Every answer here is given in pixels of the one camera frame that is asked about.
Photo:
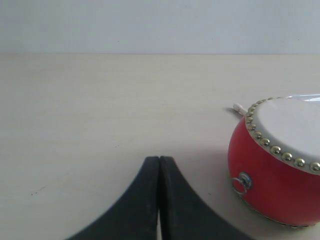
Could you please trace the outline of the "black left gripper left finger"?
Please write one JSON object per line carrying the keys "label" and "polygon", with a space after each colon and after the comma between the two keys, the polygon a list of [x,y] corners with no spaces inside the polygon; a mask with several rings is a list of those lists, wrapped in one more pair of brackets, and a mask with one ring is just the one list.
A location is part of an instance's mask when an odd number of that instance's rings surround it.
{"label": "black left gripper left finger", "polygon": [[155,240],[160,158],[148,156],[123,195],[71,240]]}

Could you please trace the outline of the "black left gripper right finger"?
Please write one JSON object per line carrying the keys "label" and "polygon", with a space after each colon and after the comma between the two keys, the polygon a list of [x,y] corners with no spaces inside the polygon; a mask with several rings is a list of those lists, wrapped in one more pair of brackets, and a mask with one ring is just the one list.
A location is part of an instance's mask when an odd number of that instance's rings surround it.
{"label": "black left gripper right finger", "polygon": [[159,158],[159,218],[163,240],[249,240],[192,189],[171,156]]}

